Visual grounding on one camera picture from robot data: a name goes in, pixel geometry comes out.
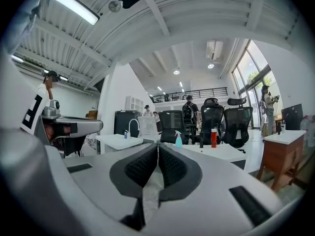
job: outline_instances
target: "tree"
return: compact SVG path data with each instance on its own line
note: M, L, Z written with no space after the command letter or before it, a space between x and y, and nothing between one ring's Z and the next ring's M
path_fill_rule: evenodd
M258 75L258 71L254 71L252 72L248 77L247 77L247 84L251 83L252 80ZM265 77L264 78L264 82L267 86L270 86L271 85L271 79L270 78L267 78ZM257 88L261 88L262 87L262 82L258 84Z

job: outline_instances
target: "black cap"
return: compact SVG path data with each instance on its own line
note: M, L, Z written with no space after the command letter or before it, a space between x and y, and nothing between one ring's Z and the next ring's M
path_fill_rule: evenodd
M268 89L268 88L269 88L269 86L267 86L267 85L263 85L261 90L263 90L263 91L264 91L264 90L266 90L266 89Z
M53 77L53 82L57 82L60 80L59 74L56 73L55 71L49 71L48 73L45 74L45 77Z

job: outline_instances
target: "white faucet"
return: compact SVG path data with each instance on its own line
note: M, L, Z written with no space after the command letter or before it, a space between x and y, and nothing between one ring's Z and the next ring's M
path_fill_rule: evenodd
M139 125L138 120L136 120L136 119L131 119L130 122L129 122L129 130L128 130L128 133L129 133L130 136L131 136L131 133L130 133L130 123L131 123L133 120L135 120L135 121L138 123L138 130L140 130L140 125Z

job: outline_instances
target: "spray bottle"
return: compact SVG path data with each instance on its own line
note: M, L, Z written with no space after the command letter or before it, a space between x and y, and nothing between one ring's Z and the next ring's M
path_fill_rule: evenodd
M181 147L183 145L182 138L181 138L181 132L175 130L175 136L177 136L175 146Z

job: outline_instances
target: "red thermos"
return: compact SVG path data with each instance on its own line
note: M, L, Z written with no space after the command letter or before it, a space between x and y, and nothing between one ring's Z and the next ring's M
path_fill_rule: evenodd
M211 147L217 147L217 130L215 128L211 129Z

